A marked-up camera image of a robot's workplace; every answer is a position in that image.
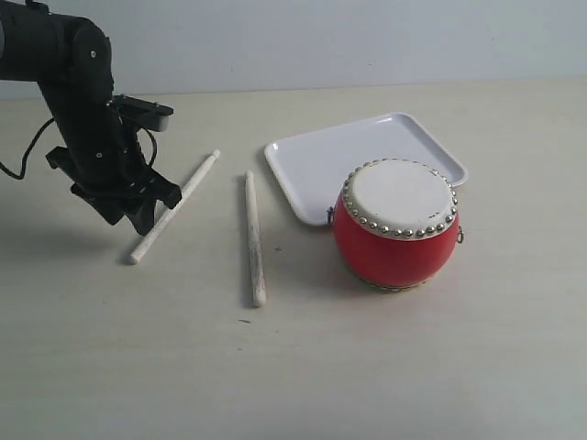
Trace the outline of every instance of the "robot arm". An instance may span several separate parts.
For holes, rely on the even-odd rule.
[[[109,224],[126,216],[144,236],[157,201],[172,209],[182,199],[181,189],[152,168],[149,130],[163,131],[173,110],[113,96],[111,54],[109,39],[86,18],[0,0],[0,80],[39,85],[67,147],[47,155],[50,166],[65,172],[72,193]],[[138,143],[140,129],[153,141],[151,163]]]

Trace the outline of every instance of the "drumhead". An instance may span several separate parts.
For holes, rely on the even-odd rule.
[[[428,166],[377,160],[351,173],[344,200],[357,222],[382,235],[422,239],[444,232],[457,213],[456,194]]]

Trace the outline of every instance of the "plastic tray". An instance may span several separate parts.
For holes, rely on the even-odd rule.
[[[364,162],[417,160],[447,176],[454,186],[468,172],[413,117],[390,113],[272,142],[265,157],[296,216],[324,226],[349,172]]]

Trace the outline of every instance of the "wooden stick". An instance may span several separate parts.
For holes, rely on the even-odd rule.
[[[255,181],[252,171],[247,171],[246,174],[245,194],[247,197],[247,220],[249,222],[249,259],[253,304],[255,307],[262,307],[267,302],[267,292],[265,291],[265,275],[263,273],[263,259],[260,251],[257,195],[255,193]]]
[[[220,151],[218,149],[214,150],[214,152],[195,171],[190,180],[182,188],[182,200],[176,204],[173,209],[165,208],[165,211],[161,215],[157,224],[143,237],[135,250],[132,251],[130,254],[131,264],[138,264],[143,259],[147,251],[153,246],[153,243],[155,243],[155,240],[157,240],[170,221],[177,215],[183,204],[185,204],[187,199],[194,192],[219,157]]]

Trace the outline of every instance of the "white drumstick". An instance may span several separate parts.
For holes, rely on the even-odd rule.
[[[220,157],[220,150],[215,149],[214,152],[204,161],[202,165],[195,171],[194,175],[182,188],[182,200],[175,205],[173,209],[165,208],[157,224],[146,234],[135,250],[130,254],[130,262],[138,264],[150,247],[155,243],[155,240],[161,235],[169,222],[177,215],[183,204],[187,201],[190,195],[194,192],[200,184],[205,175],[210,171],[216,159]]]
[[[247,220],[249,222],[249,259],[250,277],[253,287],[253,304],[262,307],[267,302],[265,291],[265,275],[263,260],[260,252],[259,212],[257,210],[257,194],[252,171],[247,171],[245,180],[245,194],[247,197]]]

